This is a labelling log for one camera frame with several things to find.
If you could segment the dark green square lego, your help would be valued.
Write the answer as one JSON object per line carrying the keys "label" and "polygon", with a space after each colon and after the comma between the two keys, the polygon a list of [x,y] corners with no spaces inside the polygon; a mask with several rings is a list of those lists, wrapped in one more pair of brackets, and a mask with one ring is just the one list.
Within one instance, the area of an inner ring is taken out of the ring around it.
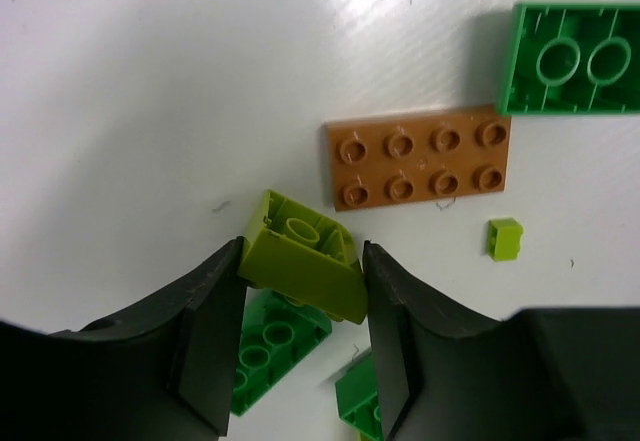
{"label": "dark green square lego", "polygon": [[336,381],[339,418],[366,440],[383,440],[373,356],[365,355]]}

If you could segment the tan lego plate upper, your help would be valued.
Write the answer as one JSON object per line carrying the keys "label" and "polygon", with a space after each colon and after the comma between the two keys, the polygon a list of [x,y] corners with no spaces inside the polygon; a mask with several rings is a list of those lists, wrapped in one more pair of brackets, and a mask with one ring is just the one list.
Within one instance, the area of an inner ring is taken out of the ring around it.
{"label": "tan lego plate upper", "polygon": [[338,211],[505,188],[511,118],[491,106],[329,122],[326,133]]}

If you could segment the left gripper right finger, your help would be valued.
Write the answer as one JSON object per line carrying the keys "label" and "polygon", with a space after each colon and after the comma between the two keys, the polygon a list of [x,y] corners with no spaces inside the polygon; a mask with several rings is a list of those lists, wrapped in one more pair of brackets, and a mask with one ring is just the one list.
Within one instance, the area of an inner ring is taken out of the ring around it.
{"label": "left gripper right finger", "polygon": [[639,311],[527,308],[498,321],[363,251],[388,440],[635,440]]}

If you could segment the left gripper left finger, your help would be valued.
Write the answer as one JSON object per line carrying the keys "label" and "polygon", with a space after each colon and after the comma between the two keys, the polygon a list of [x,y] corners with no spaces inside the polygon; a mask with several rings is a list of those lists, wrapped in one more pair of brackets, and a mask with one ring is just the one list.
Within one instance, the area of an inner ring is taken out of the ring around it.
{"label": "left gripper left finger", "polygon": [[228,430],[246,287],[234,239],[78,331],[1,326],[5,440],[216,440]]}

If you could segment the long green lego brick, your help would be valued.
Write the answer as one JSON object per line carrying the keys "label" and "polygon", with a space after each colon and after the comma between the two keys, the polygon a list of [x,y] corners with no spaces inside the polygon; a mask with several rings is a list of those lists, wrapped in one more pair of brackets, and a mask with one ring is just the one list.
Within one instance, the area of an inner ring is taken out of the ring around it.
{"label": "long green lego brick", "polygon": [[231,412],[245,414],[331,333],[323,311],[260,291],[244,311]]}

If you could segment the tiny lime lego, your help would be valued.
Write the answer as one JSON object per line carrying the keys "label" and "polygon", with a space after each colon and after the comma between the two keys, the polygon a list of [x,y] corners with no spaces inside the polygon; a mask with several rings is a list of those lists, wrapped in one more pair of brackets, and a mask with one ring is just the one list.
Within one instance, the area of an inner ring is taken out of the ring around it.
{"label": "tiny lime lego", "polygon": [[495,262],[516,260],[523,226],[514,218],[492,219],[488,223],[487,254]]}

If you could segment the lime curved lego brick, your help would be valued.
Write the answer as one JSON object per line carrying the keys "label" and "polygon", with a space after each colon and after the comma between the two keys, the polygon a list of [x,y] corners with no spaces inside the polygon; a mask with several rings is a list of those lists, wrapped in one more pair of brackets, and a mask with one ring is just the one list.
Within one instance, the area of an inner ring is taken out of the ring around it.
{"label": "lime curved lego brick", "polygon": [[355,242],[338,222],[273,190],[244,234],[238,275],[260,288],[361,324],[368,294]]}

